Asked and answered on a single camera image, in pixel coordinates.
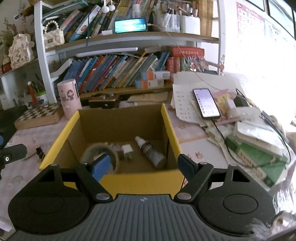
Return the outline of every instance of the pink cup with cartoon girl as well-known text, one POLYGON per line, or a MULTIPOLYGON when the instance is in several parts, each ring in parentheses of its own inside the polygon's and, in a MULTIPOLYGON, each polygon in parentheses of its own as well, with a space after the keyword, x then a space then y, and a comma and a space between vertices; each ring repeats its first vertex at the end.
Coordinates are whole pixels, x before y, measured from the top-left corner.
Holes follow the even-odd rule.
POLYGON ((66 118, 69 120, 72 115, 82 109, 75 79, 64 80, 57 84, 61 104, 66 118))

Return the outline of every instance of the white handbag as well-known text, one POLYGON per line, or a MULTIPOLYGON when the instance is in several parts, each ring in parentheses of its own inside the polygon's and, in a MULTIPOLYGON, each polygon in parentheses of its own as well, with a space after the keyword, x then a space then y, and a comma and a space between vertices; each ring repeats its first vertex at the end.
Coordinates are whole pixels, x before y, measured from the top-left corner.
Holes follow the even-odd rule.
POLYGON ((59 25, 57 24, 56 21, 50 21, 48 24, 46 24, 45 28, 44 28, 44 46, 45 49, 53 47, 53 46, 57 46, 57 45, 61 45, 65 43, 65 39, 64 39, 64 32, 62 29, 59 28, 59 25), (48 26, 54 23, 57 27, 56 30, 52 30, 50 32, 47 33, 47 28, 48 26))

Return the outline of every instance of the yellow cardboard box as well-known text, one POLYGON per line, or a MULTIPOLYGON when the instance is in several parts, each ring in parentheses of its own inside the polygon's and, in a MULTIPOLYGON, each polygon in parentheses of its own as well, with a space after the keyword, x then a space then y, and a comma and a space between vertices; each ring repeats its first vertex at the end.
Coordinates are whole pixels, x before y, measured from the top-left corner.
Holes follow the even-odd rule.
POLYGON ((164 104, 122 109, 79 110, 69 120, 48 151, 40 169, 51 163, 60 168, 74 167, 92 143, 130 143, 134 157, 122 160, 117 174, 105 175, 100 184, 113 196, 116 194, 171 194, 180 190, 183 175, 177 167, 181 153, 177 137, 164 104), (151 141, 167 156, 165 168, 156 169, 140 152, 135 136, 151 141))

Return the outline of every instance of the gray ridged panel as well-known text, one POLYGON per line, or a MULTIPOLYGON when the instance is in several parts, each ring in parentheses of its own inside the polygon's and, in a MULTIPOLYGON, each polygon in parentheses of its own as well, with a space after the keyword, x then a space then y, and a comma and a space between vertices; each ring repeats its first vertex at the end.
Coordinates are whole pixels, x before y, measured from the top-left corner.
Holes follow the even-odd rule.
POLYGON ((39 236, 17 231, 9 241, 234 241, 248 237, 221 234, 196 215, 192 206, 169 195, 118 195, 97 204, 78 226, 59 234, 39 236))

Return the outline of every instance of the smartphone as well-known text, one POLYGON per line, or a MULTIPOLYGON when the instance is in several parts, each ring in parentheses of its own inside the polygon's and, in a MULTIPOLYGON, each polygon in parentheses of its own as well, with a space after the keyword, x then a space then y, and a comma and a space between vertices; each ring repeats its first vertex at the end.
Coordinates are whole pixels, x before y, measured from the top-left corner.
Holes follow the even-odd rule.
POLYGON ((203 119, 217 119, 221 117, 216 102, 207 88, 193 89, 203 119))
POLYGON ((133 18, 114 22, 115 33, 147 31, 145 18, 133 18))

